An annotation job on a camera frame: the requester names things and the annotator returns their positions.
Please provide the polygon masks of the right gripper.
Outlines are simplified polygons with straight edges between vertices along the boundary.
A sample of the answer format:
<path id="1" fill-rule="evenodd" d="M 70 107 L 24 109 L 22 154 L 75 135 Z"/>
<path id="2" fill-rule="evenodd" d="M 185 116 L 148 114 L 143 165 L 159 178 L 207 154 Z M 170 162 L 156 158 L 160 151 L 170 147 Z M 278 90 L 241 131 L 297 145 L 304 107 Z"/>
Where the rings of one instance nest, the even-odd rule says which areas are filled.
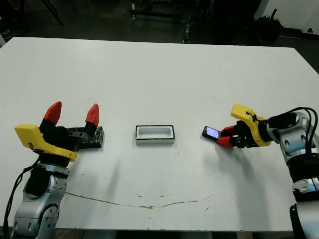
<path id="1" fill-rule="evenodd" d="M 233 105 L 230 115 L 244 123 L 237 123 L 236 125 L 225 127 L 221 131 L 221 134 L 241 134 L 247 126 L 254 142 L 259 147 L 267 147 L 271 144 L 270 141 L 264 141 L 259 132 L 259 121 L 265 120 L 264 117 L 257 116 L 251 108 L 239 103 Z M 224 147 L 243 147 L 237 136 L 222 137 L 218 139 L 216 143 Z"/>

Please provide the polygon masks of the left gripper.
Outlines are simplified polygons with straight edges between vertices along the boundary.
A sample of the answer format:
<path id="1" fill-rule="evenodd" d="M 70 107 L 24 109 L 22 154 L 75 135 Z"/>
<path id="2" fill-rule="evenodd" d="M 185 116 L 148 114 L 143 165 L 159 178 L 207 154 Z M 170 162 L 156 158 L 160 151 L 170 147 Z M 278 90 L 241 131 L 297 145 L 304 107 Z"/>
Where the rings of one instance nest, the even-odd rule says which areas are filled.
<path id="1" fill-rule="evenodd" d="M 22 145 L 39 154 L 40 163 L 67 167 L 77 159 L 82 138 L 70 134 L 67 128 L 56 126 L 60 119 L 62 103 L 57 101 L 45 113 L 40 126 L 20 124 L 14 128 Z M 94 104 L 85 119 L 85 132 L 94 135 L 99 124 L 99 106 Z"/>

